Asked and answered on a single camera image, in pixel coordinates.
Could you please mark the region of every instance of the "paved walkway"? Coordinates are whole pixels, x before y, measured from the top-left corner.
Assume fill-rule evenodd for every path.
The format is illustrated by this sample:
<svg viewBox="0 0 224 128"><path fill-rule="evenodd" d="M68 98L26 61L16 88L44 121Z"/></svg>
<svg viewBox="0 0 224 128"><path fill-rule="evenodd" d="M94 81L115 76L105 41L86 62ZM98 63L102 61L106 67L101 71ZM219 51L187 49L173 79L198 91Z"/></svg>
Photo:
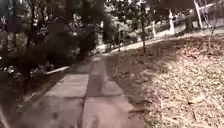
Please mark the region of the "paved walkway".
<svg viewBox="0 0 224 128"><path fill-rule="evenodd" d="M24 113L17 128L143 128L138 118L129 118L133 106L109 79L103 57L72 70Z"/></svg>

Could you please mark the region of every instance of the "foliage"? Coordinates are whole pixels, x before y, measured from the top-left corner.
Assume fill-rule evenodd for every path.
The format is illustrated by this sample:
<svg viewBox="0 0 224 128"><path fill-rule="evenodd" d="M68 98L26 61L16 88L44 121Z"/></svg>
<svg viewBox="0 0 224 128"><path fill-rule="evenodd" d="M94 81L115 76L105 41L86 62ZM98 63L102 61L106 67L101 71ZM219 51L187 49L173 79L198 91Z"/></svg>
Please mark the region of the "foliage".
<svg viewBox="0 0 224 128"><path fill-rule="evenodd" d="M103 0L1 0L2 71L14 67L25 79L41 66L69 65L97 43L96 29L104 20Z"/></svg>

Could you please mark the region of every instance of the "dry leaves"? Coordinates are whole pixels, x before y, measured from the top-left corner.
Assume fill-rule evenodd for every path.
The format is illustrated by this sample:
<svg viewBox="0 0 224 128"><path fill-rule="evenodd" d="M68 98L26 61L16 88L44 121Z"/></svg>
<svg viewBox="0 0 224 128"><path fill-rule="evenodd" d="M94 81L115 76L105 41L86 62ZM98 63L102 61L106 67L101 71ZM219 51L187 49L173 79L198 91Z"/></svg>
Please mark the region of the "dry leaves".
<svg viewBox="0 0 224 128"><path fill-rule="evenodd" d="M159 42L111 57L111 74L129 95L141 95L149 127L224 127L224 38Z"/></svg>

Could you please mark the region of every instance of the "tree trunk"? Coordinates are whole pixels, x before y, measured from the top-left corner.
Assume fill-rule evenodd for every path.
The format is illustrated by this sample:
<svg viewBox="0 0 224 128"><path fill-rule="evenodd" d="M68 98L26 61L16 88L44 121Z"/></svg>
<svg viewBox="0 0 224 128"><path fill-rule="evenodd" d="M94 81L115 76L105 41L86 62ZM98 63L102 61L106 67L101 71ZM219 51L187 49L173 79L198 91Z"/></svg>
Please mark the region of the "tree trunk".
<svg viewBox="0 0 224 128"><path fill-rule="evenodd" d="M170 34L174 35L175 30L174 30L174 23L173 23L173 14L172 14L171 9L169 10L169 19L170 19Z"/></svg>
<svg viewBox="0 0 224 128"><path fill-rule="evenodd" d="M118 52L121 51L121 32L118 30Z"/></svg>
<svg viewBox="0 0 224 128"><path fill-rule="evenodd" d="M14 26L14 31L13 31L13 44L16 47L16 29L17 29L17 16L16 16L16 1L12 0L13 4L13 26Z"/></svg>
<svg viewBox="0 0 224 128"><path fill-rule="evenodd" d="M30 5L31 8L31 23L30 23L30 31L28 33L28 39L26 46L29 47L33 38L33 32L34 32L34 18L35 18L35 5L31 2Z"/></svg>
<svg viewBox="0 0 224 128"><path fill-rule="evenodd" d="M191 17L188 17L187 19L186 19L186 31L187 32L191 32L191 31L193 31L193 23L192 23L192 20L191 20Z"/></svg>
<svg viewBox="0 0 224 128"><path fill-rule="evenodd" d="M143 43L143 52L146 52L145 47L145 5L141 3L141 25L142 25L142 43Z"/></svg>
<svg viewBox="0 0 224 128"><path fill-rule="evenodd" d="M203 28L203 24L202 24L202 20L201 20L201 14L200 14L200 10L199 10L199 5L196 2L196 0L194 0L194 6L195 6L195 10L197 12L198 15L198 22L199 22L199 28Z"/></svg>

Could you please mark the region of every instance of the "sidewalk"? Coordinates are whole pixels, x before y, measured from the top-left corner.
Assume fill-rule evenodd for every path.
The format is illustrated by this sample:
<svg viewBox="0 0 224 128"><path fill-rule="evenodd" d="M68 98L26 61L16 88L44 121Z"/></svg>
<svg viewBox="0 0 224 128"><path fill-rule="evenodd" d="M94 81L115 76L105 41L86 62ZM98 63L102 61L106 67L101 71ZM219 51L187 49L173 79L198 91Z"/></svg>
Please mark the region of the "sidewalk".
<svg viewBox="0 0 224 128"><path fill-rule="evenodd" d="M134 107L106 73L103 57L68 71L27 110L16 128L143 128Z"/></svg>

